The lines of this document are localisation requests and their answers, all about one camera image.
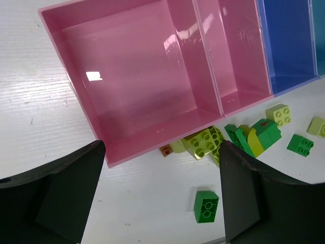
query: pink storage bin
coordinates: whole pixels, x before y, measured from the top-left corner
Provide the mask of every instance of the pink storage bin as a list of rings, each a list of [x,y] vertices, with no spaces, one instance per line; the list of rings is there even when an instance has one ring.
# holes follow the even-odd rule
[[[222,113],[274,97],[255,0],[195,0]]]
[[[195,2],[72,1],[41,9],[40,16],[94,133],[105,143],[109,167],[216,123],[223,118],[222,100],[226,112],[232,110],[229,99],[239,109],[239,85],[230,78],[226,90],[225,79],[218,82],[221,100],[217,95]],[[213,36],[207,37],[209,45]]]

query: white wooden surface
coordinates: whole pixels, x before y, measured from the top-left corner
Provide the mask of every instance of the white wooden surface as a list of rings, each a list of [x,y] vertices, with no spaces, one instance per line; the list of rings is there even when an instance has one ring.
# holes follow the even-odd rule
[[[0,178],[60,158],[95,138],[38,17],[60,0],[0,0]],[[306,182],[325,180],[325,142],[306,133],[314,115],[325,117],[325,81],[316,81],[226,119],[252,125],[277,103],[291,107],[283,138],[259,159]],[[286,150],[293,133],[315,142],[308,158]],[[198,244],[224,236],[222,202],[216,222],[198,225],[197,189],[221,197],[219,169],[209,158],[163,158],[158,150],[113,169],[105,165],[82,244]]]

